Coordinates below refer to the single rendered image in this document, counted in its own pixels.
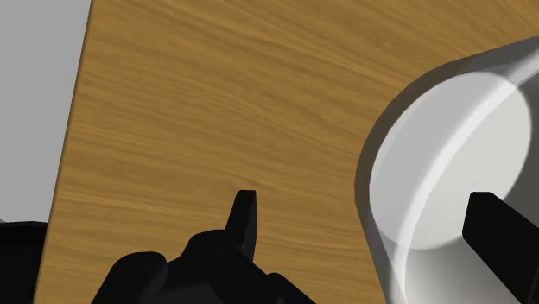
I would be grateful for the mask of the wooden table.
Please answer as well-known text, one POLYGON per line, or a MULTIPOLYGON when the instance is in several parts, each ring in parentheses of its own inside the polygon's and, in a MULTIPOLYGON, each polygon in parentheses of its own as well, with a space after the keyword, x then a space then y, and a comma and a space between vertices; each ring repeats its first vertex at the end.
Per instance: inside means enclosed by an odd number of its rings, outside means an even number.
POLYGON ((539 0, 92 0, 35 304, 91 304, 258 198, 256 262, 318 304, 385 304, 354 204, 387 104, 539 35, 539 0))

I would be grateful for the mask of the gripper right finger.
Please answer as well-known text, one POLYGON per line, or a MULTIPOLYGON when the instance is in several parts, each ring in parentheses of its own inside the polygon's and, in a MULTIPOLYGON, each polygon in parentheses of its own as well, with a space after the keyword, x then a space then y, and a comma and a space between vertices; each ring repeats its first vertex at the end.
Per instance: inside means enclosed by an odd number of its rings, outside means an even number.
POLYGON ((462 236, 521 304, 539 304, 539 227, 490 192, 473 192, 462 236))

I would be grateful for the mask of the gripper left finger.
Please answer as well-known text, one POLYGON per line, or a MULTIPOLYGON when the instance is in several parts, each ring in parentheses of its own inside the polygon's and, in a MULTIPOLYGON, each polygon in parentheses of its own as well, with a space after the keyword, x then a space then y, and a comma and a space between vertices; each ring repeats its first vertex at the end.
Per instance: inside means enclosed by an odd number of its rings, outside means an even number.
POLYGON ((91 304, 315 304, 253 263, 256 242, 256 192, 240 190, 224 229, 193 235, 170 262, 154 251, 123 256, 91 304))

